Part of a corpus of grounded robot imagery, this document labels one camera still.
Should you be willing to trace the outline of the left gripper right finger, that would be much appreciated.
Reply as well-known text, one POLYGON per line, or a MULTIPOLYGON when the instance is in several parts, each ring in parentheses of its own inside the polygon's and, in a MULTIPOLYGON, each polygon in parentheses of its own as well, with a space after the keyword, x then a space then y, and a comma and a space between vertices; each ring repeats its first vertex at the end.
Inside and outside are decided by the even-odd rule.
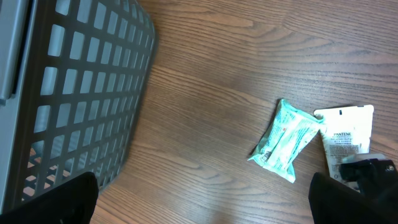
POLYGON ((397 223, 397 183, 366 184, 355 191, 317 172, 308 201, 315 223, 397 223))

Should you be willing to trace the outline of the teal wet wipes pack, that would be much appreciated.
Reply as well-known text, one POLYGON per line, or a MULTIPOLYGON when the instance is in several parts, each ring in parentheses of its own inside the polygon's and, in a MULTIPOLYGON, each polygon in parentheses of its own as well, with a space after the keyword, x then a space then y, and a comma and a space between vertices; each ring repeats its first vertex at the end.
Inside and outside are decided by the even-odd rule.
POLYGON ((249 160, 294 183, 293 161, 319 132, 323 123, 322 115, 312 116, 281 99, 274 120, 249 160))

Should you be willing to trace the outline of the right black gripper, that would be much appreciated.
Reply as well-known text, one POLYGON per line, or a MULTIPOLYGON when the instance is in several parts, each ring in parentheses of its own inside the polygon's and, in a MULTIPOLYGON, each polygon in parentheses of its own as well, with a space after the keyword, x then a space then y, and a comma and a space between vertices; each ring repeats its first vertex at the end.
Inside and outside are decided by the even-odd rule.
POLYGON ((387 211, 397 211, 397 168, 383 154, 353 154, 339 168, 345 182, 356 182, 361 195, 387 211))

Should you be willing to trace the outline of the white cream tube gold cap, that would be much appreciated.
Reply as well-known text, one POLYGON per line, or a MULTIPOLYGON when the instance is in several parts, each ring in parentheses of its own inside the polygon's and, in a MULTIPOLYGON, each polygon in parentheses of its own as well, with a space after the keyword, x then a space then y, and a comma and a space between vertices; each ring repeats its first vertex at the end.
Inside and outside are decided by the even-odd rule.
POLYGON ((313 113, 323 118, 320 134, 330 177, 357 190, 356 182, 342 179, 340 165, 348 156, 369 152, 373 105, 318 109, 313 113))

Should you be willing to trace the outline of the grey plastic mesh basket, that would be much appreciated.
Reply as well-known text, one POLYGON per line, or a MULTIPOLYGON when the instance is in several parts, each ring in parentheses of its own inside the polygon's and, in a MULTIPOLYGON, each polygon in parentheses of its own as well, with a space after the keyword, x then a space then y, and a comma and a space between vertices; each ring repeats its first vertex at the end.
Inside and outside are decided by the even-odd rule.
POLYGON ((1 211, 129 154, 159 37, 136 0, 1 1, 1 211))

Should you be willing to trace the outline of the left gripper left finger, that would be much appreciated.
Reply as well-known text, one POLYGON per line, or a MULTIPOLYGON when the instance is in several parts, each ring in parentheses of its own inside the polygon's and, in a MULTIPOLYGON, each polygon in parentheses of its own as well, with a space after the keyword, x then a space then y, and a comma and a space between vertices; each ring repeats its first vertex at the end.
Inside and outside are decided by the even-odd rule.
POLYGON ((97 179, 85 172, 1 215, 1 224, 89 223, 99 195, 97 179))

